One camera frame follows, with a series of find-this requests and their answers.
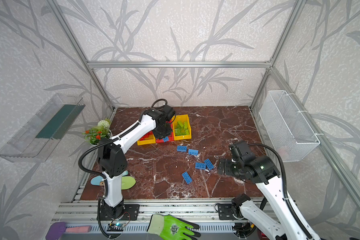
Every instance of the metal rail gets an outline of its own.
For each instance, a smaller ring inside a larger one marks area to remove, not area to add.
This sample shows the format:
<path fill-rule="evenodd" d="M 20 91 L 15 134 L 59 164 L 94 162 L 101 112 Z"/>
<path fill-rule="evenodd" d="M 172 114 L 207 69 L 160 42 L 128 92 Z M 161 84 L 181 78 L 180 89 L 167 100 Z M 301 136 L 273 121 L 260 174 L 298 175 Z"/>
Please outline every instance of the metal rail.
<path fill-rule="evenodd" d="M 94 82 L 96 88 L 99 90 L 101 96 L 104 98 L 104 100 L 108 104 L 109 108 L 111 110 L 113 110 L 114 107 L 112 105 L 110 98 L 106 94 L 105 90 L 103 89 L 99 79 L 97 78 L 97 76 L 95 75 L 93 70 L 88 67 L 88 65 L 87 65 L 88 61 L 84 55 L 84 51 L 81 49 L 79 42 L 77 41 L 75 35 L 73 34 L 73 31 L 72 31 L 71 27 L 69 26 L 68 21 L 64 17 L 64 14 L 62 13 L 61 8 L 59 7 L 59 4 L 56 2 L 56 0 L 46 0 L 46 2 L 47 2 L 48 8 L 50 9 L 51 13 L 54 15 L 58 24 L 61 26 L 63 32 L 67 36 L 69 42 L 72 45 L 72 48 L 77 53 L 77 56 L 79 57 L 82 65 L 85 68 L 85 70 L 87 71 L 88 75 L 91 77 L 92 81 Z"/>
<path fill-rule="evenodd" d="M 278 86 L 285 90 L 288 93 L 294 93 L 291 87 L 286 83 L 283 76 L 275 68 L 271 67 L 269 70 L 270 75 L 276 81 Z M 300 100 L 295 94 L 291 94 L 290 97 L 296 103 L 298 108 L 302 111 L 302 114 L 306 118 L 309 125 L 312 127 L 313 131 L 316 133 L 323 133 L 320 127 L 316 124 L 311 115 L 306 112 L 307 109 L 302 105 Z M 360 209 L 360 183 L 356 177 L 352 174 L 349 167 L 346 166 L 342 158 L 339 156 L 335 148 L 332 146 L 330 141 L 324 135 L 317 135 L 317 138 L 320 140 L 320 150 L 323 153 L 324 157 L 327 159 L 329 165 L 332 167 L 337 177 L 344 185 L 346 190 L 349 193 L 351 199 L 355 202 L 356 206 Z"/>
<path fill-rule="evenodd" d="M 90 68 L 268 68 L 269 61 L 89 61 Z"/>
<path fill-rule="evenodd" d="M 292 8 L 292 12 L 288 18 L 287 24 L 285 25 L 283 33 L 281 34 L 279 42 L 276 45 L 275 51 L 273 52 L 273 55 L 270 59 L 270 67 L 273 67 L 274 64 L 276 63 L 276 60 L 279 58 L 281 51 L 282 51 L 285 43 L 287 42 L 288 37 L 291 34 L 291 31 L 292 31 L 293 27 L 295 26 L 306 1 L 307 0 L 296 0 L 296 3 Z M 261 80 L 259 88 L 257 89 L 257 92 L 253 98 L 250 109 L 253 109 L 256 102 L 258 101 L 260 94 L 262 93 L 262 91 L 264 89 L 264 86 L 267 84 L 268 75 L 269 75 L 268 71 L 266 71 L 265 75 L 263 76 L 263 79 Z"/>
<path fill-rule="evenodd" d="M 262 197 L 252 197 L 256 205 L 260 205 Z M 215 204 L 230 204 L 232 198 L 210 198 L 210 199 L 139 199 L 124 200 L 124 204 L 139 204 L 139 215 L 137 221 L 149 223 L 152 214 L 171 214 L 189 222 L 245 222 L 246 220 L 219 220 L 219 212 Z M 264 212 L 277 220 L 272 207 L 267 203 Z M 93 223 L 97 217 L 97 201 L 80 201 L 77 203 L 61 203 L 52 222 L 66 223 Z"/>

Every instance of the flower pot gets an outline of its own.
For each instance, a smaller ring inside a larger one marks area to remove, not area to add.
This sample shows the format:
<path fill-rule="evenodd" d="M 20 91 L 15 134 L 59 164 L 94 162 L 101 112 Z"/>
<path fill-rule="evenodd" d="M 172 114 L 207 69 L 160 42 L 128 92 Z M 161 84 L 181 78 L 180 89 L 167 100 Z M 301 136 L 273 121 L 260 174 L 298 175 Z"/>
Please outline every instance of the flower pot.
<path fill-rule="evenodd" d="M 113 137 L 113 134 L 112 134 L 112 132 L 111 132 L 111 130 L 108 130 L 108 132 L 110 133 L 110 137 L 109 138 L 111 138 L 111 137 Z"/>

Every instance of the blue lego brick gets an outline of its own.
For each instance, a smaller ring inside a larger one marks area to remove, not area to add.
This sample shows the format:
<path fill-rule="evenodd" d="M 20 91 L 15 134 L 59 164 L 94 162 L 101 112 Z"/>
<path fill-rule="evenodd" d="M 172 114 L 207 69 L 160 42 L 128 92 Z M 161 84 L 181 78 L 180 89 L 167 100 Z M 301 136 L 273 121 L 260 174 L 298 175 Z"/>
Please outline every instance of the blue lego brick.
<path fill-rule="evenodd" d="M 194 150 L 194 149 L 189 149 L 189 150 L 188 150 L 188 154 L 190 154 L 190 155 L 197 155 L 197 154 L 199 154 L 199 151 L 198 151 L 198 150 Z"/>
<path fill-rule="evenodd" d="M 211 163 L 211 160 L 209 160 L 209 158 L 207 158 L 206 160 L 204 160 L 208 170 L 212 170 L 214 168 L 213 164 Z"/>
<path fill-rule="evenodd" d="M 177 146 L 178 152 L 187 152 L 187 146 Z"/>
<path fill-rule="evenodd" d="M 197 169 L 205 169 L 205 167 L 206 167 L 205 163 L 201 163 L 201 162 L 195 163 L 195 168 L 197 168 Z"/>
<path fill-rule="evenodd" d="M 192 182 L 192 179 L 187 172 L 184 172 L 182 174 L 182 176 L 183 176 L 184 180 L 187 182 L 187 184 L 190 184 Z"/>

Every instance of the brown marble surface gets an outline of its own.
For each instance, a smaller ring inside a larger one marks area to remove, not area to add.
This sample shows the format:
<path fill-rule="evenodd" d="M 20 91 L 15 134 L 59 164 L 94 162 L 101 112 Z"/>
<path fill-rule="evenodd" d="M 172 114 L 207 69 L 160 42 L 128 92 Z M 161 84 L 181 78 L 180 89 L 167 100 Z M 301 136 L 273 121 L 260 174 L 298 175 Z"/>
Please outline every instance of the brown marble surface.
<path fill-rule="evenodd" d="M 220 158 L 229 158 L 228 146 L 239 140 L 261 143 L 249 108 L 237 107 L 174 107 L 176 114 L 188 114 L 192 139 L 148 144 L 134 144 L 125 154 L 129 175 L 136 184 L 122 190 L 124 199 L 208 198 L 235 197 L 242 193 L 250 197 L 262 196 L 256 185 L 244 183 L 229 176 L 217 174 Z M 135 122 L 143 108 L 118 108 L 111 124 L 114 135 Z M 198 156 L 176 151 L 177 145 L 199 151 Z M 258 156 L 264 149 L 251 147 Z M 209 158 L 215 168 L 210 172 L 195 169 L 196 162 Z M 94 170 L 100 171 L 95 164 Z M 187 171 L 193 182 L 189 185 L 182 177 Z M 81 195 L 82 200 L 96 200 L 103 187 L 91 185 L 91 175 Z"/>

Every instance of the leaf pattern wallpaper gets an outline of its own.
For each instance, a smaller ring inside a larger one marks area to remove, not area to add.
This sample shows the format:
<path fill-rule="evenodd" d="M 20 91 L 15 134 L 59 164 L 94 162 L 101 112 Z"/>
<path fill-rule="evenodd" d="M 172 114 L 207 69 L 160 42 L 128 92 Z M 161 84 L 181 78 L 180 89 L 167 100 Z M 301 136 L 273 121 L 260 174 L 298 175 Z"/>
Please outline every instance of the leaf pattern wallpaper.
<path fill-rule="evenodd" d="M 89 149 L 81 132 L 109 117 L 46 3 L 0 0 L 0 148 L 55 94 L 83 97 L 86 107 L 44 163 L 0 157 L 0 240 L 41 239 L 61 202 L 71 201 Z"/>
<path fill-rule="evenodd" d="M 58 3 L 90 61 L 267 61 L 294 0 Z M 96 69 L 115 106 L 249 105 L 264 69 Z"/>
<path fill-rule="evenodd" d="M 360 1 L 306 4 L 276 68 L 360 182 Z M 270 143 L 258 115 L 269 90 L 279 90 L 272 78 L 254 112 Z M 321 237 L 360 239 L 360 211 L 319 149 L 286 171 L 289 191 Z"/>

